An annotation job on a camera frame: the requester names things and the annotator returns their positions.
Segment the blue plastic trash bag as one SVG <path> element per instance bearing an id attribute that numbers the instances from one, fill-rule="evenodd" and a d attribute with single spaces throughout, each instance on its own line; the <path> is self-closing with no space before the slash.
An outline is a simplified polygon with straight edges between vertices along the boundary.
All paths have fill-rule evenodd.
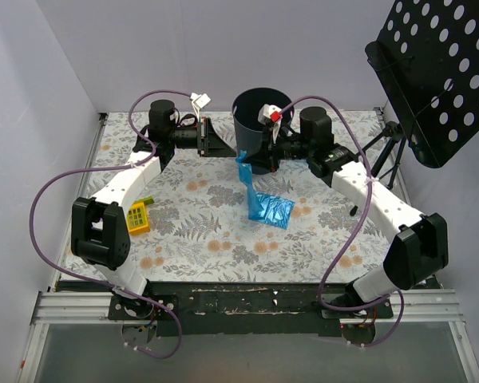
<path id="1" fill-rule="evenodd" d="M 256 191 L 253 185 L 252 166 L 244 162 L 247 153 L 241 151 L 236 158 L 239 181 L 247 192 L 248 218 L 251 221 L 267 224 L 286 230 L 295 203 L 276 195 Z"/>

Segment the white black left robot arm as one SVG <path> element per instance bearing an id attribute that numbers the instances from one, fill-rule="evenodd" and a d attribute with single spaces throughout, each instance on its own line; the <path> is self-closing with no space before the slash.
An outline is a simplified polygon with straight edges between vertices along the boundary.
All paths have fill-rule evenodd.
<path id="1" fill-rule="evenodd" d="M 168 166 L 177 149 L 194 149 L 202 157 L 235 156 L 215 131 L 208 117 L 200 117 L 207 96 L 192 99 L 196 121 L 180 124 L 173 101 L 156 100 L 148 111 L 148 123 L 141 129 L 128 162 L 100 191 L 80 197 L 72 206 L 71 251 L 101 272 L 112 289 L 128 297 L 126 309 L 134 318 L 147 318 L 154 308 L 144 290 L 147 279 L 129 257 L 128 213 L 145 187 Z"/>

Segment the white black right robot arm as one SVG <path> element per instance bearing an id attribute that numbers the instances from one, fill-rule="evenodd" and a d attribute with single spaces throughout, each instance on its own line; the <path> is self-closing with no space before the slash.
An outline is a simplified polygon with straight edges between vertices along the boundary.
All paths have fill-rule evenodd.
<path id="1" fill-rule="evenodd" d="M 322 107 L 299 113 L 299 131 L 278 135 L 267 146 L 271 164 L 306 160 L 311 173 L 362 209 L 390 242 L 379 267 L 348 283 L 343 295 L 323 302 L 329 310 L 363 317 L 387 295 L 409 290 L 449 263 L 448 229 L 438 213 L 425 215 L 403 202 L 375 176 L 363 148 L 352 153 L 335 143 L 332 121 Z"/>

